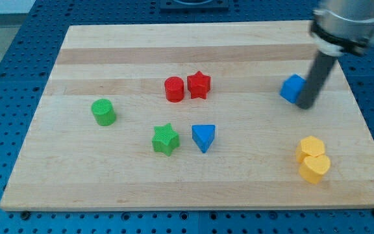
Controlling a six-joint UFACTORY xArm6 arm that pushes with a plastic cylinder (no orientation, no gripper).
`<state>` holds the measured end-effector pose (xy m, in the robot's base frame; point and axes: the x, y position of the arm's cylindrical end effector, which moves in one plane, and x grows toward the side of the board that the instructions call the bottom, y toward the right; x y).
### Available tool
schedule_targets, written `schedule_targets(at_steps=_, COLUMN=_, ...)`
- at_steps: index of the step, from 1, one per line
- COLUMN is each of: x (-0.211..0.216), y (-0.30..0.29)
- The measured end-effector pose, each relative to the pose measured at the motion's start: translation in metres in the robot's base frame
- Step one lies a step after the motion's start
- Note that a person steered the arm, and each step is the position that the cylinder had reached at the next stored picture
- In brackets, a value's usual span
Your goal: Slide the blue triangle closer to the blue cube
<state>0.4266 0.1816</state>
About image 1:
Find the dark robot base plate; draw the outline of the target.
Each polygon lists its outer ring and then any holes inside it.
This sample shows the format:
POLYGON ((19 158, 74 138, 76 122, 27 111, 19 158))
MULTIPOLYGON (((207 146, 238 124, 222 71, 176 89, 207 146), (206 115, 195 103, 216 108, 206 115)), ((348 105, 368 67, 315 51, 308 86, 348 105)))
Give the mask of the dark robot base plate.
POLYGON ((159 0, 161 11, 227 10, 229 0, 159 0))

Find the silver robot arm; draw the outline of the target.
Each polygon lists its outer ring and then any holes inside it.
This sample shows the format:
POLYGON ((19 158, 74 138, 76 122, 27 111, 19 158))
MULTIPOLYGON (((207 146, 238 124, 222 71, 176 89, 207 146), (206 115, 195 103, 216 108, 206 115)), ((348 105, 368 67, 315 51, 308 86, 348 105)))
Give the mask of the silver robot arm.
POLYGON ((374 46, 374 0, 323 0, 312 15, 310 34, 322 53, 362 56, 374 46))

